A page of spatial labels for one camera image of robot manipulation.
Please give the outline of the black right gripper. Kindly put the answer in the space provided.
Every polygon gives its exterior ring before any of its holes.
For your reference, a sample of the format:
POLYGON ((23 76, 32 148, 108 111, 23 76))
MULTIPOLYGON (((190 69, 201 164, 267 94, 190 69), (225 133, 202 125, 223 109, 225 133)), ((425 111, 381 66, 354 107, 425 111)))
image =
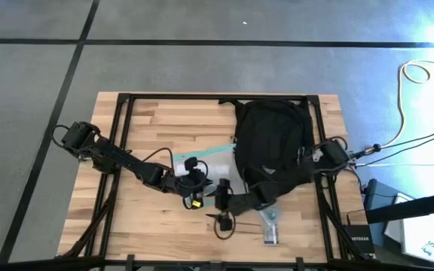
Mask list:
POLYGON ((206 196, 215 197, 215 208, 219 210, 217 215, 205 214, 205 216, 215 220, 216 232, 234 232, 236 230, 236 218, 229 210, 233 195, 234 190, 231 187, 231 182, 226 178, 220 178, 217 188, 206 194, 206 196))

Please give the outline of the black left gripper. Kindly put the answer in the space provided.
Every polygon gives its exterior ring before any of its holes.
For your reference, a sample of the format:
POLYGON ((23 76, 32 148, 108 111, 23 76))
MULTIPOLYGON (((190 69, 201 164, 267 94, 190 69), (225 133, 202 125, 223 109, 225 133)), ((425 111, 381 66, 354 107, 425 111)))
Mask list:
POLYGON ((173 185, 185 209, 203 208, 203 191, 209 185, 209 167, 203 160, 190 157, 184 162, 186 175, 177 176, 173 185))

